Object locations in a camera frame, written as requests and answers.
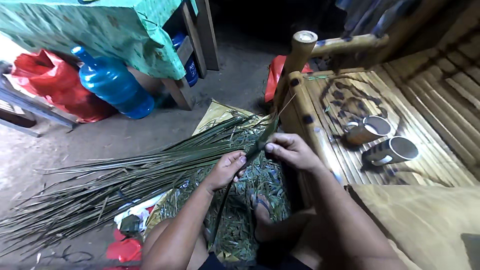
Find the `mug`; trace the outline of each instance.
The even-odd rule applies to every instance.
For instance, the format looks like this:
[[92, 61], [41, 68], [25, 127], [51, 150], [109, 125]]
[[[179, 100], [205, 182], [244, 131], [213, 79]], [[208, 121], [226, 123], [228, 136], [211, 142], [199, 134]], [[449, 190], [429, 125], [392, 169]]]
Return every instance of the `mug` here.
[[392, 126], [386, 119], [371, 115], [363, 118], [360, 124], [357, 122], [347, 123], [343, 131], [349, 143], [361, 145], [379, 139], [387, 135], [391, 130]]
[[381, 166], [412, 160], [419, 155], [419, 150], [409, 139], [396, 136], [376, 144], [364, 155], [373, 165]]

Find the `fingernail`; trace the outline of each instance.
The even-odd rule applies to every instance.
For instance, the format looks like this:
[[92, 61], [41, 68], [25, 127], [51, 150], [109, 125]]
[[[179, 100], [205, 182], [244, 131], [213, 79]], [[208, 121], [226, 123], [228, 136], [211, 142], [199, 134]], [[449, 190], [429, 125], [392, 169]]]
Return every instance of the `fingernail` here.
[[267, 144], [265, 146], [265, 151], [271, 153], [273, 151], [273, 144]]

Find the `bamboo wall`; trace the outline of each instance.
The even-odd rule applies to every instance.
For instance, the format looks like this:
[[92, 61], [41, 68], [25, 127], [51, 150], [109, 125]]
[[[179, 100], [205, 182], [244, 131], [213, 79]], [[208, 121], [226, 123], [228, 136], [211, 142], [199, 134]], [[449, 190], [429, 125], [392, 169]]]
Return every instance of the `bamboo wall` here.
[[435, 48], [382, 66], [467, 168], [480, 179], [480, 1]]

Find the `dirt floor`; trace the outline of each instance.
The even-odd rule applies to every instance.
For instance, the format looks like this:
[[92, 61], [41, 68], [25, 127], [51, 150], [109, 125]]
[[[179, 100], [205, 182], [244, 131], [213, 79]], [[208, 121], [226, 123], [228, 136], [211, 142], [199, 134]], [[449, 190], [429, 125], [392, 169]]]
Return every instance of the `dirt floor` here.
[[[72, 132], [63, 126], [40, 120], [44, 135], [33, 138], [0, 126], [0, 211], [2, 216], [17, 204], [18, 199], [38, 192], [44, 183], [51, 185], [64, 179], [61, 175], [42, 175], [36, 169], [75, 164], [78, 160], [121, 158], [142, 154], [153, 148], [187, 138], [192, 134], [210, 105], [211, 98], [219, 102], [260, 113], [257, 105], [263, 98], [268, 65], [278, 54], [285, 54], [288, 46], [266, 43], [228, 27], [216, 28], [220, 71], [208, 71], [205, 80], [192, 88], [196, 104], [193, 111], [177, 108], [156, 109], [140, 120], [131, 120], [121, 114], [97, 123], [81, 124]], [[98, 231], [90, 231], [73, 240], [41, 251], [42, 256], [61, 254], [69, 245], [70, 252], [86, 251], [94, 256], [85, 264], [111, 265], [105, 258], [109, 243], [113, 242], [112, 224]], [[36, 256], [21, 260], [21, 251], [0, 258], [0, 265], [30, 269]], [[63, 259], [40, 260], [41, 264], [65, 266]]]

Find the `water bottle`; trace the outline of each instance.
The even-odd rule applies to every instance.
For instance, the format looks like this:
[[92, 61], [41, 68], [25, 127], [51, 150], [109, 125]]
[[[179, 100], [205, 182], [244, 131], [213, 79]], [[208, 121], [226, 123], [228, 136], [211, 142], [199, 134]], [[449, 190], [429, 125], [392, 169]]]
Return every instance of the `water bottle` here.
[[[184, 33], [178, 32], [172, 38], [173, 48], [175, 50], [178, 50], [185, 38], [186, 38], [186, 35]], [[192, 87], [198, 81], [198, 73], [197, 73], [197, 68], [195, 67], [195, 62], [193, 62], [193, 54], [188, 58], [184, 68], [186, 71], [185, 79], [187, 79], [188, 85]]]
[[133, 119], [152, 112], [155, 105], [152, 96], [120, 60], [103, 56], [93, 58], [80, 46], [73, 48], [72, 53], [85, 63], [80, 68], [80, 81], [90, 92]]

